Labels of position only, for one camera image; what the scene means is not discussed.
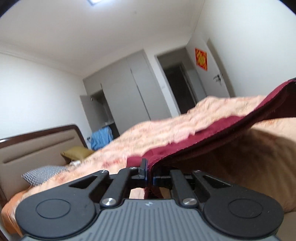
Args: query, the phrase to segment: maroon fabric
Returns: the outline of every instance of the maroon fabric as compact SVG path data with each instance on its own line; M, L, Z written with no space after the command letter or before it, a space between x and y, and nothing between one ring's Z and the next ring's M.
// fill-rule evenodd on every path
M127 166L138 167L142 158L146 158L151 173L156 164L161 165L167 157L188 151L193 151L195 155L204 154L235 139L259 121L286 117L296 117L296 78L278 86L248 115L220 119L184 141L151 149L141 157L128 158Z

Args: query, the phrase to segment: pillow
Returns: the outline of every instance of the pillow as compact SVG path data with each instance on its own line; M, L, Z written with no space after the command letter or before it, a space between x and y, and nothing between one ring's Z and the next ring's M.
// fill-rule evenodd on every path
M56 174L66 171L67 168L63 166L44 166L30 170L22 175L32 187L41 185Z
M83 160L92 153L94 153L93 150L89 150L83 146L74 146L67 151L61 152L61 155L71 159L72 161L76 161Z

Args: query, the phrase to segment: patterned pillow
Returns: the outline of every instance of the patterned pillow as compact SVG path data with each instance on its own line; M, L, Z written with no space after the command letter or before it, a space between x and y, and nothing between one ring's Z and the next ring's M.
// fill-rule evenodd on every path
M46 182L56 174L66 170L67 168L63 166L44 166L26 172L22 175L22 178L31 186L35 187Z

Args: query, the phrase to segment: gray ribbed plate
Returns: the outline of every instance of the gray ribbed plate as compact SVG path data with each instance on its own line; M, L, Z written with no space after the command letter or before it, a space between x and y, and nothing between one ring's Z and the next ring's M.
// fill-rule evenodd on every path
M25 241L34 241L24 237ZM68 241L226 241L237 240L210 228L195 209L174 200L127 199L123 205L105 209L85 232ZM278 241L275 236L262 239Z

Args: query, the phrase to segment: metal screw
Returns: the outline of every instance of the metal screw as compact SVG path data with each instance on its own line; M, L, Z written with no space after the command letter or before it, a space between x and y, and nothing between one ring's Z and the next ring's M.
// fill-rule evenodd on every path
M105 206L112 206L112 205L116 204L116 200L111 197L105 198L102 200L102 204Z
M197 200L195 198L185 198L182 203L186 206L193 206L197 204Z

